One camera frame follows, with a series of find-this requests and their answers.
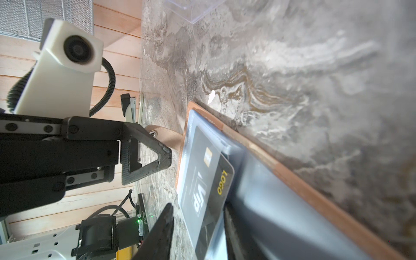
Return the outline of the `pink card holder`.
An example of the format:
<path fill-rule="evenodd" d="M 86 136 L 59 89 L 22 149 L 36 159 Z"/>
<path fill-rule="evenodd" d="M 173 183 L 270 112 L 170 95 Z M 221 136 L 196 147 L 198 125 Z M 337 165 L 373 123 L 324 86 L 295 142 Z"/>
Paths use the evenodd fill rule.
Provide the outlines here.
<path fill-rule="evenodd" d="M 170 129 L 156 125 L 148 125 L 146 128 L 147 131 L 153 133 L 159 141 L 179 152 L 176 188 L 178 186 L 179 170 L 186 136 L 187 121 L 191 110 L 198 112 L 210 123 L 213 123 L 226 136 L 230 137 L 232 140 L 237 141 L 239 144 L 242 144 L 244 147 L 248 148 L 249 151 L 253 152 L 254 155 L 258 156 L 261 162 L 271 168 L 275 176 L 283 181 L 297 195 L 299 195 L 304 201 L 312 206 L 319 214 L 324 216 L 326 220 L 328 220 L 339 231 L 341 231 L 351 241 L 353 241 L 361 250 L 363 250 L 368 255 L 367 260 L 402 259 L 402 255 L 400 253 L 396 252 L 380 238 L 374 235 L 371 231 L 354 220 L 349 214 L 322 196 L 319 192 L 309 186 L 295 173 L 286 168 L 282 163 L 278 162 L 265 150 L 257 146 L 255 143 L 240 133 L 231 129 L 213 114 L 194 102 L 188 104 L 185 129 L 183 133 L 177 133 Z"/>

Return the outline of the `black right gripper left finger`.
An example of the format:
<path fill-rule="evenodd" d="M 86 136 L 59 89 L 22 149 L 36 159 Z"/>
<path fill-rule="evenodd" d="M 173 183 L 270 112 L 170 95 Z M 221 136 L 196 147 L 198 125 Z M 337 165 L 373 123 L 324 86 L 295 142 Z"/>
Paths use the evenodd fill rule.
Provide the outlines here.
<path fill-rule="evenodd" d="M 166 204 L 132 260 L 169 260 L 174 232 L 174 207 Z"/>

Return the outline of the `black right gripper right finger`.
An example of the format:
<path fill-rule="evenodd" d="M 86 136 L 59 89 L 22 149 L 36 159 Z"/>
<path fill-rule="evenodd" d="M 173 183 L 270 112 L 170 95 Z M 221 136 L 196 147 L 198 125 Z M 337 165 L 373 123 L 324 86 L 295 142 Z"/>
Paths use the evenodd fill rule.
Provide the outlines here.
<path fill-rule="evenodd" d="M 229 201 L 224 205 L 224 230 L 229 260 L 267 260 Z"/>

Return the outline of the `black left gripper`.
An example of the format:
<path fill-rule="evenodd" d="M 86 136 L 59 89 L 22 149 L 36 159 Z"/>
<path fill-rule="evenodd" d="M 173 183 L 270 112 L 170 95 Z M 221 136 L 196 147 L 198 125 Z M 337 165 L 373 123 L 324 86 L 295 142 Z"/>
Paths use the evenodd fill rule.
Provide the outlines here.
<path fill-rule="evenodd" d="M 172 151 L 137 123 L 1 114 L 1 217 L 60 201 L 67 191 L 122 185 L 172 164 Z"/>

